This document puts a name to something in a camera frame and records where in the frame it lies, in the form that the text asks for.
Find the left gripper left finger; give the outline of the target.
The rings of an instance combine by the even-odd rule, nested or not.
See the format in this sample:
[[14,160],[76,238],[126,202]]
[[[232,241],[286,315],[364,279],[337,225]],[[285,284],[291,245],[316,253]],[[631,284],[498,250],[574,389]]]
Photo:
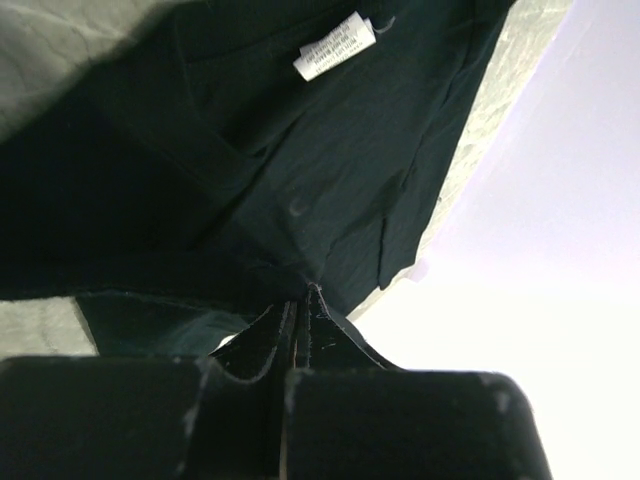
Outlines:
[[5,479],[274,479],[297,308],[206,357],[1,364]]

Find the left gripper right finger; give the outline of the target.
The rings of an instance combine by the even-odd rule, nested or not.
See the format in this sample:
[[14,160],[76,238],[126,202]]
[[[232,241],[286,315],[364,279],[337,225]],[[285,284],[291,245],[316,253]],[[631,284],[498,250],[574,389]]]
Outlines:
[[284,387],[286,479],[547,479],[530,403],[495,372],[410,371],[354,339],[311,285]]

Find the black t shirt blue logo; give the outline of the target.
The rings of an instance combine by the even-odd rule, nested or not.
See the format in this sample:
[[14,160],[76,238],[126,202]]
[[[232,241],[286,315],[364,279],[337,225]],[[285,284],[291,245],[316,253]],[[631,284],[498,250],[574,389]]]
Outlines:
[[205,355],[315,283],[416,257],[507,1],[156,10],[1,144],[1,296],[74,297],[103,355]]

